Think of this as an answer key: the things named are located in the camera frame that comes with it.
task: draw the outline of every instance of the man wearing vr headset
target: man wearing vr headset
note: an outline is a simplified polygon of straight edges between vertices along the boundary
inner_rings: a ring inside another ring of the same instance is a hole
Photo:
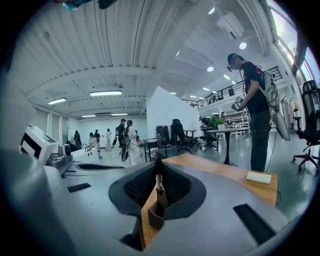
[[[240,102],[232,105],[232,109],[239,111],[247,107],[251,119],[252,149],[251,169],[264,172],[267,161],[270,111],[266,97],[259,86],[265,89],[264,73],[242,56],[231,53],[228,56],[228,70],[243,70],[243,80],[246,96]]]

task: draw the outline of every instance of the black pants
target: black pants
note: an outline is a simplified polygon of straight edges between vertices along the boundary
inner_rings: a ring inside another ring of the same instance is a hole
[[[270,111],[264,110],[261,115],[251,114],[252,149],[251,170],[264,172],[268,153]]]

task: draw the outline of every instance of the white ceiling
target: white ceiling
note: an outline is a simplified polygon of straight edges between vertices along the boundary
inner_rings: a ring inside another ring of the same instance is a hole
[[[242,40],[229,39],[216,26],[228,12],[245,28],[248,47],[241,52]],[[49,2],[18,37],[9,76],[33,103],[48,107],[49,101],[66,98],[52,108],[76,118],[100,112],[140,115],[156,86],[180,98],[205,97],[204,86],[219,90],[240,81],[237,72],[226,69],[233,52],[247,59],[262,56],[235,0],[118,0],[107,10],[91,1],[75,11]],[[207,72],[209,66],[213,72]],[[119,85],[121,97],[89,95]]]

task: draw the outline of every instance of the wooden tabletop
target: wooden tabletop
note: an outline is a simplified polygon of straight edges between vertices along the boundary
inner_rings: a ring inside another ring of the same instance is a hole
[[[208,160],[199,156],[195,156],[192,154],[188,154],[188,153],[163,159],[162,161],[166,163],[187,166],[187,167],[195,168],[205,172],[227,177],[231,180],[239,182],[241,185],[251,190],[257,196],[264,199],[270,205],[272,206],[276,205],[277,187],[278,187],[278,179],[276,174],[270,174],[271,175],[270,184],[263,184],[263,183],[259,183],[251,180],[246,180],[248,170],[240,169],[240,168],[226,165],[223,163],[218,163],[218,162],[211,161],[211,160]],[[157,229],[149,225],[149,217],[148,217],[148,208],[155,201],[157,201],[156,187],[154,187],[148,200],[145,202],[145,205],[141,210],[142,234],[144,239],[144,247],[147,247],[148,245],[150,245],[152,240],[156,237],[158,233]]]

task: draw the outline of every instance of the floor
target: floor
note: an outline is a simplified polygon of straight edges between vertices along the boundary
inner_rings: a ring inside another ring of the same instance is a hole
[[[278,193],[276,207],[291,221],[305,211],[318,184],[320,174],[316,177],[314,176],[315,168],[310,162],[305,164],[302,171],[298,171],[298,165],[301,163],[302,158],[297,158],[295,162],[292,162],[293,155],[304,154],[302,150],[307,146],[305,140],[299,139],[296,134],[292,134],[290,141],[284,141],[278,133],[276,136],[275,134],[275,132],[270,132],[266,169],[274,148],[267,172],[277,174]],[[140,149],[144,161],[144,149],[143,147]],[[106,165],[129,166],[129,163],[122,162],[120,157],[117,158],[118,152],[117,148],[113,148],[111,152],[106,152],[102,148],[100,162]],[[311,154],[318,156],[318,152],[319,148],[314,147]],[[215,148],[208,148],[206,152],[204,149],[197,148],[193,154],[223,163],[226,156],[226,142],[224,139],[219,141],[218,152]],[[238,165],[239,168],[250,170],[251,136],[243,136],[238,139],[231,136],[229,154],[232,163]],[[176,155],[178,155],[176,146],[168,148],[168,157]]]

